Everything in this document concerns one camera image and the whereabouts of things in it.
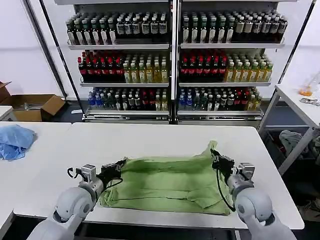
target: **blue cloth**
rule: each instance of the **blue cloth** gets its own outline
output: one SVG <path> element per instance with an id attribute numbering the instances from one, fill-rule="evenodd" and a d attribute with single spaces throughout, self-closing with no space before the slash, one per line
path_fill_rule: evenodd
<path id="1" fill-rule="evenodd" d="M 34 137 L 34 131 L 19 125 L 0 127 L 0 159 L 12 161 L 23 158 Z"/>

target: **wire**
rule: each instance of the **wire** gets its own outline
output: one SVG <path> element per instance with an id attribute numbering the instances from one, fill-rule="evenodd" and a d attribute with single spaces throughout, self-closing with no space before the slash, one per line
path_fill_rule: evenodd
<path id="1" fill-rule="evenodd" d="M 235 208 L 234 206 L 231 206 L 231 205 L 227 202 L 226 198 L 224 197 L 224 195 L 223 195 L 223 193 L 222 193 L 222 191 L 221 191 L 218 171 L 219 171 L 219 170 L 217 169 L 217 170 L 216 170 L 216 181 L 217 181 L 217 183 L 218 183 L 219 193 L 220 193 L 220 195 L 221 195 L 221 197 L 222 197 L 222 200 L 223 200 L 224 203 L 228 206 L 228 208 L 230 208 L 230 210 L 231 210 L 232 212 L 235 212 L 235 211 L 236 211 L 236 208 Z"/>
<path id="2" fill-rule="evenodd" d="M 122 178 L 113 178 L 112 180 L 120 180 L 120 181 L 118 181 L 115 184 L 112 184 L 110 186 L 107 186 L 105 189 L 109 189 L 111 187 L 114 187 L 114 186 L 116 186 L 116 185 L 118 185 L 118 184 L 120 184 L 120 183 L 122 183 L 124 181 Z"/>

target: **cardboard box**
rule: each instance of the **cardboard box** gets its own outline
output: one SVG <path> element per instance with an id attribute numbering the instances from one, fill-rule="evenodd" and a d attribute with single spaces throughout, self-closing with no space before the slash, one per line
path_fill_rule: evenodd
<path id="1" fill-rule="evenodd" d="M 21 122 L 49 121 L 65 104 L 61 97 L 54 94 L 22 94 L 10 95 L 6 85 L 10 82 L 0 82 L 0 105 L 13 107 L 13 113 Z M 40 104 L 41 109 L 23 110 L 25 104 Z"/>

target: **green towel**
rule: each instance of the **green towel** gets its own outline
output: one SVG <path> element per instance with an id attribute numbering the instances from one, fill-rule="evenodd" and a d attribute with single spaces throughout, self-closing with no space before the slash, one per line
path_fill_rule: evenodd
<path id="1" fill-rule="evenodd" d="M 216 170 L 212 169 L 210 149 L 216 145 L 210 141 L 203 153 L 192 157 L 128 159 L 121 169 L 123 182 L 104 191 L 100 204 L 146 211 L 230 214 L 219 194 Z M 229 201 L 222 177 L 220 186 Z"/>

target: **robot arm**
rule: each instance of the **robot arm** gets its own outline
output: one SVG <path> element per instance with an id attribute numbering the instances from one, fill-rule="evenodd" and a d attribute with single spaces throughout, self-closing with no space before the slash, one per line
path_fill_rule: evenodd
<path id="1" fill-rule="evenodd" d="M 111 180 L 119 180 L 116 184 L 122 182 L 121 167 L 126 160 L 102 166 L 98 175 L 96 167 L 89 164 L 77 168 L 75 176 L 71 175 L 73 169 L 69 168 L 68 175 L 71 178 L 80 175 L 82 181 L 78 187 L 71 187 L 59 196 L 52 213 L 34 228 L 28 240 L 73 240 L 75 231 L 93 211 L 101 193 L 112 187 L 108 183 Z"/>
<path id="2" fill-rule="evenodd" d="M 255 167 L 250 163 L 241 163 L 235 167 L 234 160 L 211 150 L 212 168 L 224 176 L 234 202 L 231 207 L 239 218 L 247 225 L 252 240 L 297 240 L 292 231 L 284 225 L 273 212 L 270 197 L 263 191 L 254 187 L 251 178 Z"/>

